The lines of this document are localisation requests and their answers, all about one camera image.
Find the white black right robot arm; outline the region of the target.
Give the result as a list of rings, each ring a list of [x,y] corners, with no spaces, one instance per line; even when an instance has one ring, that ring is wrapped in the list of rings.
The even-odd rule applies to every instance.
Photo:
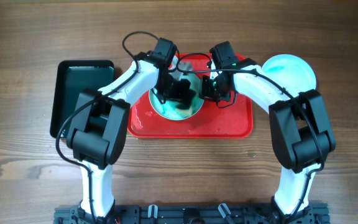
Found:
[[[317,91],[311,66],[289,54],[276,55],[262,66],[250,58],[213,59],[203,80],[209,93],[229,90],[249,97],[268,113],[274,154],[282,166],[273,209],[289,222],[308,207],[315,174],[324,169],[336,147],[333,129]]]

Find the green yellow sponge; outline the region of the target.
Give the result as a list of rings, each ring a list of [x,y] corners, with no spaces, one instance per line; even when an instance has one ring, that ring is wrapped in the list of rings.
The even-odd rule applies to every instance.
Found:
[[[181,117],[193,116],[196,111],[196,103],[194,101],[189,103],[179,103],[175,106],[175,112]]]

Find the light blue plate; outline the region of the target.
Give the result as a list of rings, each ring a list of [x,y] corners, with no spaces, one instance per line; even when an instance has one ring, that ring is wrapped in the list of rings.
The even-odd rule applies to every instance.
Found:
[[[171,76],[177,80],[187,79],[191,82],[190,88],[196,92],[196,96],[193,98],[192,101],[196,103],[196,113],[201,109],[204,100],[199,97],[199,93],[201,91],[201,80],[200,78],[195,75],[194,73],[186,73],[179,72],[175,70],[174,72],[170,73]],[[149,101],[152,108],[162,117],[173,120],[173,121],[180,121],[184,119],[188,119],[190,117],[181,117],[175,112],[175,106],[178,104],[177,102],[167,101],[165,104],[161,104],[157,99],[157,91],[156,89],[151,89],[149,91]]]
[[[317,81],[310,65],[295,55],[280,54],[269,58],[262,70],[267,77],[285,88],[292,96],[316,89]]]

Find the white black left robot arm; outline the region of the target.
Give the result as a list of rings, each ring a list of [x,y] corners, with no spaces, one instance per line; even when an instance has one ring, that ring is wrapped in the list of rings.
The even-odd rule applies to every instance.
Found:
[[[196,96],[194,82],[166,65],[135,60],[117,80],[98,90],[83,90],[77,100],[67,134],[67,146],[83,176],[82,220],[107,222],[113,213],[112,166],[126,141],[131,107],[149,90],[176,109],[191,111]]]

